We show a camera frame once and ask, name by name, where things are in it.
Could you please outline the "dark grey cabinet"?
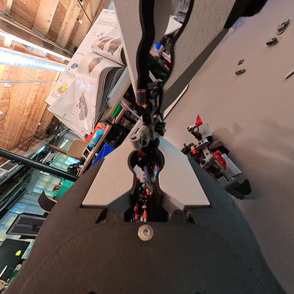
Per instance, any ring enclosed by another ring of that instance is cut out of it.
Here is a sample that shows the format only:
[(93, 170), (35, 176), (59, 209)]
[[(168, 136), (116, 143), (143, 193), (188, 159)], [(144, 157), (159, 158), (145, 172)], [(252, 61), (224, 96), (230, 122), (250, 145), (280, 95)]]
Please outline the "dark grey cabinet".
[(18, 214), (9, 229), (6, 231), (7, 235), (36, 237), (41, 229), (45, 215), (21, 213)]

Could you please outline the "black lego sub-assembly red pins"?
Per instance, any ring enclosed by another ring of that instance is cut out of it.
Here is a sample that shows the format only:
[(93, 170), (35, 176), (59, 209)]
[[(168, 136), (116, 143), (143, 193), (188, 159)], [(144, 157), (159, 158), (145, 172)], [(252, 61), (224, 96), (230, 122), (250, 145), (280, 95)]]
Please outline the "black lego sub-assembly red pins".
[(136, 103), (141, 110), (142, 125), (128, 139), (132, 151), (136, 154), (138, 167), (151, 167), (164, 164), (160, 155), (160, 138), (165, 130), (160, 104), (163, 95), (163, 80), (156, 79), (136, 90)]

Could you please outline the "white printed instruction sheet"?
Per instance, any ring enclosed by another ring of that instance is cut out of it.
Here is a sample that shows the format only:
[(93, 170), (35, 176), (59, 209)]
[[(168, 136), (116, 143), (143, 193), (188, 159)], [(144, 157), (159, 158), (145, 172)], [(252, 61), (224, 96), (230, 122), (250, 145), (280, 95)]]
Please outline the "white printed instruction sheet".
[(99, 37), (106, 36), (113, 28), (116, 27), (117, 20), (114, 10), (103, 9), (94, 25), (91, 27), (77, 51), (69, 61), (64, 72), (61, 73), (52, 93), (47, 97), (46, 103), (52, 105), (53, 102), (63, 94), (66, 89), (72, 84), (77, 74), (78, 69), (81, 69), (81, 60), (91, 52), (92, 43)]

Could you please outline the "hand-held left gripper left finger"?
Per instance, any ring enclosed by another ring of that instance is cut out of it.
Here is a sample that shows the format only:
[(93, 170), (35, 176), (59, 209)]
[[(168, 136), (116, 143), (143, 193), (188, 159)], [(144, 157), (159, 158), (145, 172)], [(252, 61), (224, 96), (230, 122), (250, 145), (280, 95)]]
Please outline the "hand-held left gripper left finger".
[(101, 160), (101, 167), (82, 202), (83, 207), (109, 211), (130, 208), (130, 193), (136, 183), (129, 159), (133, 152), (132, 144), (127, 140)]

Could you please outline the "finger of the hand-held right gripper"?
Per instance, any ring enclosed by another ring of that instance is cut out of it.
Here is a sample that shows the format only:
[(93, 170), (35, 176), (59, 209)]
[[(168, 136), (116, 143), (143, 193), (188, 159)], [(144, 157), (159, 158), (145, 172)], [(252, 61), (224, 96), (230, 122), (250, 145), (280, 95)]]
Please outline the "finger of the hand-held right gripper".
[(156, 36), (157, 2), (114, 1), (123, 50), (134, 90), (146, 90), (149, 78), (149, 55)]
[(175, 101), (204, 64), (205, 50), (223, 31), (231, 10), (230, 0), (194, 1), (189, 20), (173, 47), (173, 67), (163, 86), (161, 111)]

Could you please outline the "blue plastic bin with tag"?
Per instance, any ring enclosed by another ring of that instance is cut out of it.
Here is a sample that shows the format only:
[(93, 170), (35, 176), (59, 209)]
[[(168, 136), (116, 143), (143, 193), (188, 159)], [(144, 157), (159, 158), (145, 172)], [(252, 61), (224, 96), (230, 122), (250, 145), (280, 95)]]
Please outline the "blue plastic bin with tag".
[(115, 148), (110, 146), (108, 143), (105, 143), (105, 145), (103, 146), (103, 148), (101, 149), (101, 151), (99, 152), (99, 154), (97, 155), (97, 157), (95, 158), (95, 160), (93, 161), (93, 163), (92, 163), (92, 165), (90, 167), (92, 167), (99, 160), (104, 159), (113, 150), (115, 150)]

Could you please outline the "grey lego sub-assembly red parts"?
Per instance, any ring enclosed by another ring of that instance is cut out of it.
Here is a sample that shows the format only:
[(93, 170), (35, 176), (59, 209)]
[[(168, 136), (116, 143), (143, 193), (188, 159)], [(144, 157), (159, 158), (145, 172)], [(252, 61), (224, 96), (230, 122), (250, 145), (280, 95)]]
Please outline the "grey lego sub-assembly red parts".
[(241, 170), (228, 157), (229, 150), (212, 134), (208, 123), (197, 115), (194, 124), (186, 130), (195, 138), (195, 143), (184, 144), (181, 152), (193, 159), (204, 171), (216, 180), (229, 194), (237, 199), (244, 199), (251, 194), (252, 188), (248, 179), (240, 182), (237, 176)]

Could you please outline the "cyan bottle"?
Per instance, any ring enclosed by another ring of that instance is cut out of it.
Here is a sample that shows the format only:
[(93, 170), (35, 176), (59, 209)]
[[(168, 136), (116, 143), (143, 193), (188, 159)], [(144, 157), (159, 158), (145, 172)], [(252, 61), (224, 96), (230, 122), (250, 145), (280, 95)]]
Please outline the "cyan bottle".
[(97, 143), (99, 142), (99, 140), (101, 139), (101, 137), (103, 136), (103, 134), (104, 134), (104, 131), (102, 129), (96, 130), (89, 141), (88, 147), (89, 148), (95, 147)]

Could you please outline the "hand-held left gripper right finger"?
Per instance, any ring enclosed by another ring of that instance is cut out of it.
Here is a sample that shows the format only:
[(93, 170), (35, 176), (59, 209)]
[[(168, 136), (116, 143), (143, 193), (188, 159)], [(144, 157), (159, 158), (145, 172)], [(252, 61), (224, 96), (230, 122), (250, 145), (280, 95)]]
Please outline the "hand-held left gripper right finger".
[(209, 207), (210, 202), (187, 156), (162, 136), (157, 138), (158, 150), (164, 157), (158, 176), (159, 188), (163, 192), (163, 208), (172, 213), (175, 210)]

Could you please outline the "open lego instruction booklet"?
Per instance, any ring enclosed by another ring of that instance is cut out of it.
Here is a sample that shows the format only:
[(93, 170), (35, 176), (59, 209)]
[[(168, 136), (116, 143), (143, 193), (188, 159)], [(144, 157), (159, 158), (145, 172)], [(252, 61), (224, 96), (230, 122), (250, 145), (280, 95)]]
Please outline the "open lego instruction booklet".
[(49, 108), (55, 116), (84, 129), (83, 134), (94, 130), (106, 109), (107, 95), (127, 67), (118, 28), (99, 37), (90, 49), (72, 84)]

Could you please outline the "teal container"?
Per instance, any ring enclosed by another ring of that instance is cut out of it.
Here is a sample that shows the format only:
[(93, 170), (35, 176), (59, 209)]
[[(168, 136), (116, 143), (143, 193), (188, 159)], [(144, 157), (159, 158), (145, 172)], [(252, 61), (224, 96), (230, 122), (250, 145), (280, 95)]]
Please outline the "teal container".
[(60, 182), (62, 185), (61, 187), (56, 190), (53, 194), (53, 199), (60, 199), (64, 193), (74, 184), (74, 182), (62, 179)]

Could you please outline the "white book stand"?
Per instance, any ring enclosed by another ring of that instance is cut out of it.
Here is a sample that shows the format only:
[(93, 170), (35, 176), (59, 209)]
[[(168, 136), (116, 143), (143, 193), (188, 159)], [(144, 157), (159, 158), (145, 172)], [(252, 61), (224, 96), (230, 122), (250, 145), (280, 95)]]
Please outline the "white book stand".
[(107, 95), (106, 98), (106, 109), (102, 113), (102, 116), (98, 118), (98, 122), (103, 122), (109, 119), (112, 116), (115, 108), (118, 106), (119, 102), (123, 98), (123, 95), (126, 93), (127, 89), (131, 85), (130, 75), (128, 68), (124, 68), (124, 71), (117, 83), (111, 90), (111, 92)]

